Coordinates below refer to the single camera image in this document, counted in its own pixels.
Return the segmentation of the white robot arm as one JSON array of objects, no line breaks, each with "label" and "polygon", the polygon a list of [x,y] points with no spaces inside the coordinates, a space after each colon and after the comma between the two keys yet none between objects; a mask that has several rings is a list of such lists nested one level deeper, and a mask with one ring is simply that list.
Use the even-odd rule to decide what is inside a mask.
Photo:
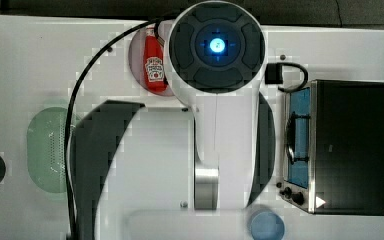
[{"label": "white robot arm", "polygon": [[129,222],[148,211],[241,210],[255,170],[265,36],[242,7],[195,4],[172,23],[164,71],[174,96],[193,115],[191,143],[151,150],[139,161],[118,158],[100,199],[96,240],[132,240]]}]

